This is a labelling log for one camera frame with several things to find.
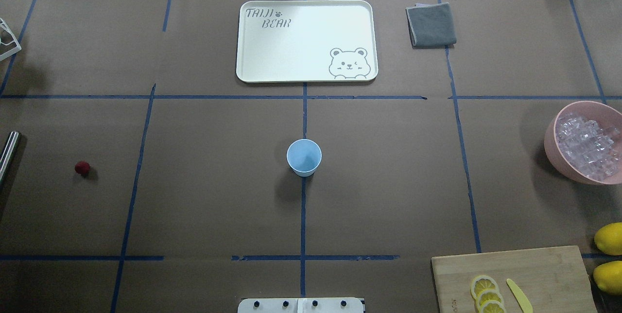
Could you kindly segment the light blue plastic cup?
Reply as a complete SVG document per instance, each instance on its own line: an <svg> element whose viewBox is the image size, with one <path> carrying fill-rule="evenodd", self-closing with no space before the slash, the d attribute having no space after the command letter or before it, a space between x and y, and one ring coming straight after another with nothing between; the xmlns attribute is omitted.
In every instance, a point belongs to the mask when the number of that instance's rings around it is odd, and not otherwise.
<svg viewBox="0 0 622 313"><path fill-rule="evenodd" d="M289 167L301 177L313 175L322 161L319 145L310 139L299 139L291 143L286 152Z"/></svg>

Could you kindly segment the red strawberry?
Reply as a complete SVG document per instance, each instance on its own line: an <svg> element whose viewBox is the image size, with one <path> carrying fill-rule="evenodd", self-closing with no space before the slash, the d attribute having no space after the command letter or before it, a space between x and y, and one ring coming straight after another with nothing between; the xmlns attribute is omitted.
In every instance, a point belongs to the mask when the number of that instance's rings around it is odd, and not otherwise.
<svg viewBox="0 0 622 313"><path fill-rule="evenodd" d="M75 172L80 176L86 176L91 171L91 165L87 161L78 161L75 164Z"/></svg>

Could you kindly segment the yellow lemon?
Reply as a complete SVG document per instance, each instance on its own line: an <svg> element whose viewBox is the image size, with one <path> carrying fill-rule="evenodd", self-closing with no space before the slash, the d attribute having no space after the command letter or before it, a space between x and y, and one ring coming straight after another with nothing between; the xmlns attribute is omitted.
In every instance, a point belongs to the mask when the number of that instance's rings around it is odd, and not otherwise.
<svg viewBox="0 0 622 313"><path fill-rule="evenodd" d="M595 267L593 279L607 295L622 295L622 261L611 261Z"/></svg>
<svg viewBox="0 0 622 313"><path fill-rule="evenodd" d="M594 244L606 255L622 255L622 223L616 222L601 227L595 233Z"/></svg>

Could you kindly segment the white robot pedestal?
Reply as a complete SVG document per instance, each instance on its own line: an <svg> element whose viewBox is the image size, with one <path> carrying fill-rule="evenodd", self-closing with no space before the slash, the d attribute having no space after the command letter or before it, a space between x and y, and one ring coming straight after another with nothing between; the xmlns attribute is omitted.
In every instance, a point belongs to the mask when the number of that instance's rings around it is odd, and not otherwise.
<svg viewBox="0 0 622 313"><path fill-rule="evenodd" d="M238 313L364 313L357 297L292 297L243 299Z"/></svg>

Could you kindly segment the clear ice cubes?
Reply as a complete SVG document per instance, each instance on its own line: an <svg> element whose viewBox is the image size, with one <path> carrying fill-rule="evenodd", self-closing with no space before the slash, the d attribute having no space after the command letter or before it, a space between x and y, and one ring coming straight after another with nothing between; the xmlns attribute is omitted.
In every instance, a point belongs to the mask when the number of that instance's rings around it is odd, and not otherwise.
<svg viewBox="0 0 622 313"><path fill-rule="evenodd" d="M582 175L604 181L621 171L618 167L621 152L614 148L621 137L617 127L602 128L598 121L567 112L558 118L555 128L562 155Z"/></svg>

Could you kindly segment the grey folded cloth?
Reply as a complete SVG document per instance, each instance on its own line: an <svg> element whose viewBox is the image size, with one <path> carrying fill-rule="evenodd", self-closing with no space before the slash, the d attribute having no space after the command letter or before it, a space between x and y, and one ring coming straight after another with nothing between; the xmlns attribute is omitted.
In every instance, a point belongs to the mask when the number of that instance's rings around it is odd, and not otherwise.
<svg viewBox="0 0 622 313"><path fill-rule="evenodd" d="M406 17L414 48L433 49L457 43L449 3L417 3L406 9Z"/></svg>

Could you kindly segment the lemon slices row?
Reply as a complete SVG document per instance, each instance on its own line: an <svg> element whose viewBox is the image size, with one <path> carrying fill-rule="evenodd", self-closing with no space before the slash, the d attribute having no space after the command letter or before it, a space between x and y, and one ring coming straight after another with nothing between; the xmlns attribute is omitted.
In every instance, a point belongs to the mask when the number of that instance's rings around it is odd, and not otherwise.
<svg viewBox="0 0 622 313"><path fill-rule="evenodd" d="M469 287L476 313L506 313L499 285L491 276L478 275Z"/></svg>

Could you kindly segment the pink bowl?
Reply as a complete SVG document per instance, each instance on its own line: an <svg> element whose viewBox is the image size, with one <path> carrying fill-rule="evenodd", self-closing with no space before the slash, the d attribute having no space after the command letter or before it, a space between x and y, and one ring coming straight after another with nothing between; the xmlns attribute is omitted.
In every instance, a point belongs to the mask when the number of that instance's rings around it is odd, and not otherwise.
<svg viewBox="0 0 622 313"><path fill-rule="evenodd" d="M560 116L567 112L575 112L584 116L587 120L598 121L600 127L605 128L613 125L621 131L621 113L612 107L596 101L575 101L564 107L549 125L544 139L544 149L551 164L564 176L582 184L590 185L618 185L621 183L621 172L614 176L605 178L604 181L597 181L582 175L576 168L570 165L564 158L560 147L557 144L556 122ZM616 140L614 148L621 151L621 138Z"/></svg>

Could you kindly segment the bamboo cutting board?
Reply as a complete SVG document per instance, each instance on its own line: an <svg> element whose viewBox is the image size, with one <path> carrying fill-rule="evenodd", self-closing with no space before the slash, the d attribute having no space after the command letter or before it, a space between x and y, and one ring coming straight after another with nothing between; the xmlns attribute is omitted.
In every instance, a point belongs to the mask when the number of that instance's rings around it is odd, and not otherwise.
<svg viewBox="0 0 622 313"><path fill-rule="evenodd" d="M521 308L507 287L507 279L522 289L536 313L597 311L577 246L435 256L431 262L442 313L477 312L470 288L479 275L497 282L509 313L519 313Z"/></svg>

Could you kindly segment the white bear serving tray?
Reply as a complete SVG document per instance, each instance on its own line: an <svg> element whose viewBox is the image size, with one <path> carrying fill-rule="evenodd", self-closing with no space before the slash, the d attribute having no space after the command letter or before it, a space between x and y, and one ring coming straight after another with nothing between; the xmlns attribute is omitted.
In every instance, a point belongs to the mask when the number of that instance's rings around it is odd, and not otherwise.
<svg viewBox="0 0 622 313"><path fill-rule="evenodd" d="M236 76L245 83L371 81L375 21L364 0L255 0L240 7Z"/></svg>

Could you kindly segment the steel muddler black tip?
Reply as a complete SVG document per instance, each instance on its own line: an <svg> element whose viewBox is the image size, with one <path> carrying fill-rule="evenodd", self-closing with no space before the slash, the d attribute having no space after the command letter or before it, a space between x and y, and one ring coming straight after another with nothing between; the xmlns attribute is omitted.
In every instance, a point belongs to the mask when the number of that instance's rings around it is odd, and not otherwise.
<svg viewBox="0 0 622 313"><path fill-rule="evenodd" d="M0 158L0 187L2 188L13 162L22 134L19 131L11 131L2 149Z"/></svg>

